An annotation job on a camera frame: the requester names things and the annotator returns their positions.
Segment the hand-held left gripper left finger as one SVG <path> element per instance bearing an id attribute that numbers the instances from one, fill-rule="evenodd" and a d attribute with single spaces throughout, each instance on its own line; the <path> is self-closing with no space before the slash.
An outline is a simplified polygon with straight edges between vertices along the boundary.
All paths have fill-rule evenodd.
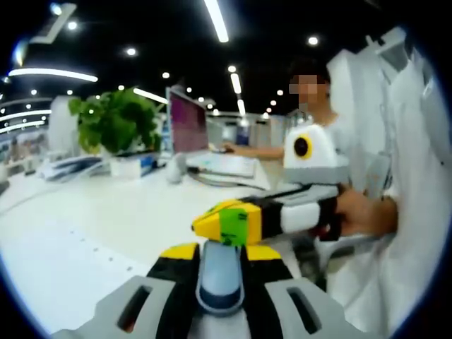
<path id="1" fill-rule="evenodd" d="M 91 320 L 53 338 L 188 338 L 196 313 L 200 246 L 173 246 L 95 306 Z"/>

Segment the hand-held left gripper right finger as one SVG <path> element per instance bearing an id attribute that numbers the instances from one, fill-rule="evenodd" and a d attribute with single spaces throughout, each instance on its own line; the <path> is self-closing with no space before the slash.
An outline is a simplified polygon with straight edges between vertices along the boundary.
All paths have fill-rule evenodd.
<path id="1" fill-rule="evenodd" d="M 294 278 L 269 246 L 242 249 L 244 311 L 252 338 L 378 338 L 345 319 L 343 307 L 306 278 Z"/>

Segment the person's right hand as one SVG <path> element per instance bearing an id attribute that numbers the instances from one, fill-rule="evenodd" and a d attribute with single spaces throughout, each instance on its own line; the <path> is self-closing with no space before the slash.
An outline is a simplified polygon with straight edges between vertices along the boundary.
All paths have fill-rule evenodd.
<path id="1" fill-rule="evenodd" d="M 398 207 L 388 196 L 372 200 L 348 189 L 337 198 L 335 213 L 341 217 L 342 236 L 367 234 L 380 237 L 398 229 Z"/>

